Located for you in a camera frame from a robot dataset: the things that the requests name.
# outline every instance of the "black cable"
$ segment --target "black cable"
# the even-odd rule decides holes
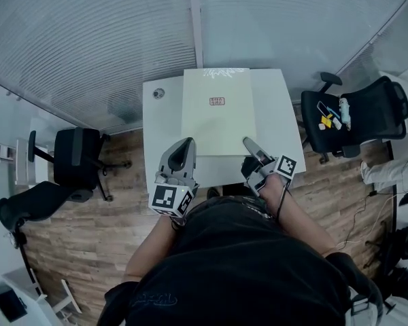
[[[283,207],[284,198],[286,197],[286,192],[288,190],[288,187],[290,186],[290,182],[291,182],[291,180],[289,180],[287,182],[287,184],[284,186],[283,193],[282,193],[282,196],[281,196],[281,200],[279,201],[279,206],[278,206],[278,210],[277,210],[277,217],[276,217],[276,220],[277,220],[278,223],[279,223],[279,213],[281,212],[281,208]]]
[[[343,250],[344,248],[346,248],[346,245],[347,245],[347,242],[348,242],[348,240],[349,240],[349,237],[350,237],[352,231],[355,229],[356,216],[357,216],[359,213],[362,213],[363,211],[366,211],[367,198],[368,198],[368,197],[371,197],[371,195],[368,194],[368,195],[366,196],[366,198],[364,198],[364,208],[363,208],[362,210],[357,211],[357,212],[354,214],[354,223],[352,224],[352,228],[351,228],[351,230],[349,231],[349,233],[347,233],[346,240],[344,241],[344,243],[345,243],[344,246],[343,246],[341,249],[339,249],[339,250]]]
[[[397,193],[397,194],[407,194],[407,193],[408,193],[408,192],[399,192],[399,193]],[[366,196],[366,198],[364,198],[364,208],[363,208],[362,210],[360,210],[360,211],[357,211],[357,212],[354,214],[354,223],[352,224],[352,228],[351,228],[351,230],[349,231],[349,233],[347,233],[346,239],[345,239],[345,241],[344,241],[344,243],[345,243],[344,246],[343,246],[341,249],[339,249],[339,250],[343,250],[344,248],[346,248],[347,242],[349,241],[349,237],[350,237],[352,231],[355,229],[356,216],[357,216],[359,213],[362,213],[362,212],[366,211],[367,198],[368,198],[368,197],[376,196],[377,194],[383,194],[383,195],[389,195],[389,194],[390,194],[390,195],[394,196],[393,193],[378,193],[377,191],[372,191],[372,192],[370,192],[370,193]]]

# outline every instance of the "black office chair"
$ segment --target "black office chair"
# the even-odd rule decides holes
[[[403,139],[407,134],[405,120],[408,118],[408,100],[402,86],[383,76],[370,86],[353,93],[341,95],[350,106],[351,129],[343,124],[340,130],[335,127],[319,129],[322,113],[317,108],[322,101],[326,107],[340,114],[339,97],[327,94],[333,85],[341,86],[340,77],[321,73],[325,82],[319,92],[304,91],[301,95],[301,111],[307,139],[303,147],[310,143],[313,151],[322,154],[320,163],[329,161],[327,153],[336,157],[356,157],[360,144],[373,139]]]
[[[25,192],[0,199],[0,222],[15,232],[26,221],[49,218],[67,200],[85,202],[92,197],[92,190],[64,187],[44,181]]]
[[[106,175],[108,169],[131,167],[130,161],[122,164],[104,164],[98,159],[103,143],[109,140],[109,136],[103,134],[100,138],[100,132],[95,129],[75,128],[59,131],[54,142],[54,157],[38,149],[35,146],[35,139],[36,132],[32,131],[28,148],[30,162],[35,160],[36,155],[53,163],[55,183],[76,189],[98,187],[107,202],[111,202],[113,197],[105,195],[99,170]]]

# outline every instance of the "hand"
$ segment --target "hand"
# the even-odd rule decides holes
[[[266,178],[266,185],[258,191],[271,210],[277,210],[284,185],[278,174],[270,174]]]

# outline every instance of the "white table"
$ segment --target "white table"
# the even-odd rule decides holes
[[[272,156],[284,154],[297,161],[296,173],[305,172],[304,153],[286,82],[279,69],[251,70],[257,137]],[[164,97],[155,99],[157,88]],[[143,148],[147,191],[152,193],[162,154],[181,139],[183,77],[143,84]],[[241,156],[199,156],[194,179],[201,187],[244,182]]]
[[[25,267],[5,273],[1,277],[25,304],[27,314],[30,314],[32,319],[37,320],[36,323],[32,323],[33,325],[71,325],[71,323],[68,321],[68,318],[71,316],[71,314],[65,314],[62,309],[71,303],[74,305],[74,308],[77,310],[77,312],[81,314],[82,311],[77,305],[77,302],[74,300],[74,297],[68,288],[67,282],[62,279],[62,285],[67,293],[67,297],[65,297],[57,305],[51,307],[51,305],[47,303],[47,295],[43,294],[32,269],[31,274],[35,279],[35,283],[32,283]],[[38,295],[36,288],[39,289],[41,295]],[[61,312],[63,319],[58,318],[57,313],[59,312]]]

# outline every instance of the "paper sheet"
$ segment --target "paper sheet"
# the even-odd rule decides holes
[[[243,138],[256,138],[249,69],[184,71],[182,137],[198,156],[245,156]]]

